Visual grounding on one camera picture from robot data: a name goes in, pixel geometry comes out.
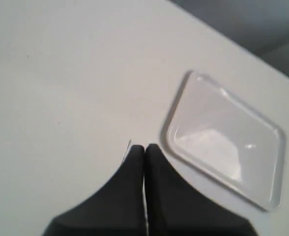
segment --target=white plastic tray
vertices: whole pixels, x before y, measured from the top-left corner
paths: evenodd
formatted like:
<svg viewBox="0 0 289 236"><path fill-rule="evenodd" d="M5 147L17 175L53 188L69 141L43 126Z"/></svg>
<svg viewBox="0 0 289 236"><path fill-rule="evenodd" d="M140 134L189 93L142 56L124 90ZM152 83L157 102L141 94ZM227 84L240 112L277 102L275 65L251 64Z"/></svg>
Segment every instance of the white plastic tray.
<svg viewBox="0 0 289 236"><path fill-rule="evenodd" d="M253 203L280 205L284 132L208 76L190 75L166 139L178 157Z"/></svg>

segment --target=black object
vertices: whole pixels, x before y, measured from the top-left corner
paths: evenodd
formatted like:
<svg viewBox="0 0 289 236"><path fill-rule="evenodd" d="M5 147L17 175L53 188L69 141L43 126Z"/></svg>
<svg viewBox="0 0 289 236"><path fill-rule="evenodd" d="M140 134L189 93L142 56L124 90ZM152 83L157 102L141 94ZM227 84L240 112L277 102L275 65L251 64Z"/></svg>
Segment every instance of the black object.
<svg viewBox="0 0 289 236"><path fill-rule="evenodd" d="M145 152L144 184L151 236L257 235L248 220L188 184L154 144Z"/></svg>
<svg viewBox="0 0 289 236"><path fill-rule="evenodd" d="M145 236L145 149L132 146L113 177L92 197L57 216L44 236Z"/></svg>

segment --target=white table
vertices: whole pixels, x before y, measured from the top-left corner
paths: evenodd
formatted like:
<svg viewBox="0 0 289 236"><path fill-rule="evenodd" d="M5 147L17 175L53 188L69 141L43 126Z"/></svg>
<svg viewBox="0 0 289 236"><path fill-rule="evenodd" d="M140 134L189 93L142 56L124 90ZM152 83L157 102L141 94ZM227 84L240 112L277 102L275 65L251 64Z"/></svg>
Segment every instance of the white table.
<svg viewBox="0 0 289 236"><path fill-rule="evenodd" d="M40 235L110 178L129 139L159 142L190 69L285 130L282 206L263 213L169 160L260 235L289 235L289 79L165 0L0 0L0 235Z"/></svg>

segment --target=table surface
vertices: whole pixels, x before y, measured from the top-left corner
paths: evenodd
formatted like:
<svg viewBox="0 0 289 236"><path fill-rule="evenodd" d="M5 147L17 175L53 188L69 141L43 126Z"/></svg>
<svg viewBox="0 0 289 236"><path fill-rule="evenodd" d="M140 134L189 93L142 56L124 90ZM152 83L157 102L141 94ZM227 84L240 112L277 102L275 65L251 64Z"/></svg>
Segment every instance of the table surface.
<svg viewBox="0 0 289 236"><path fill-rule="evenodd" d="M191 69L284 129L282 205L262 212L167 157L260 235L289 235L289 79L165 0L0 0L0 235L40 235L111 177L130 139L159 143Z"/></svg>

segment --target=white tray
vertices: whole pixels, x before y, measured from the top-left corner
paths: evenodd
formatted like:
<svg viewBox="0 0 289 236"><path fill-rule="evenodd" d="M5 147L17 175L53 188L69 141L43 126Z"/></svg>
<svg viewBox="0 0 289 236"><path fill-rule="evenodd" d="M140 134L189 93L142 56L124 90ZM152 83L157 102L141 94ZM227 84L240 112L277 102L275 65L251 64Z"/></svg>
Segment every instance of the white tray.
<svg viewBox="0 0 289 236"><path fill-rule="evenodd" d="M284 132L208 76L190 75L166 139L178 157L251 202L280 205Z"/></svg>

